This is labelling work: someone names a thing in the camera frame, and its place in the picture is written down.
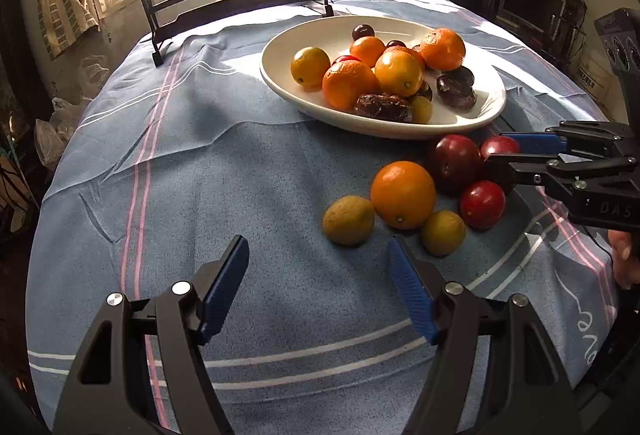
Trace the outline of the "person's right hand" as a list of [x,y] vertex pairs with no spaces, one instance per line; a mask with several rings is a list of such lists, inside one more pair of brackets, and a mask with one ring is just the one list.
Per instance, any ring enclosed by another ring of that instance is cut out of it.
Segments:
[[608,230],[608,243],[612,247],[613,273],[618,285],[629,290],[640,282],[639,252],[630,233]]

